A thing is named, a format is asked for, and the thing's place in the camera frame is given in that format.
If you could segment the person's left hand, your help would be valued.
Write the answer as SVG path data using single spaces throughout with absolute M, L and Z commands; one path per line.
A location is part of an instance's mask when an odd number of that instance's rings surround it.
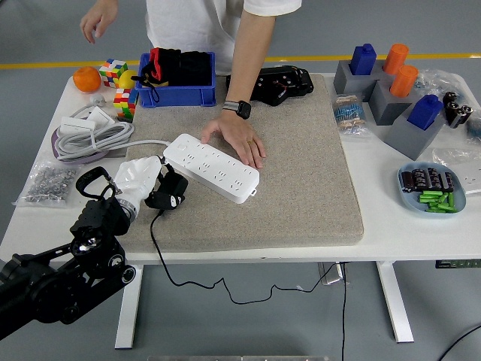
M 267 157 L 265 146 L 247 120 L 234 111 L 222 110 L 202 129 L 201 143 L 208 143 L 214 133 L 219 133 L 231 145 L 244 165 L 264 168 L 264 158 Z

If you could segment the person's right hand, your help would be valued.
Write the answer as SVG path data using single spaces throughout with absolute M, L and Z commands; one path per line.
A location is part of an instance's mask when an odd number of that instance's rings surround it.
M 94 44 L 116 20 L 118 11 L 118 1 L 97 1 L 80 21 L 80 30 L 84 38 L 90 44 Z

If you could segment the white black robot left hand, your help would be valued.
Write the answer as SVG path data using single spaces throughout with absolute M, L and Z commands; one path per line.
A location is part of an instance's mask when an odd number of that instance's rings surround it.
M 132 219 L 139 214 L 142 202 L 149 208 L 174 210 L 184 201 L 189 183 L 159 156 L 122 163 L 113 181 L 119 190 L 116 199 Z

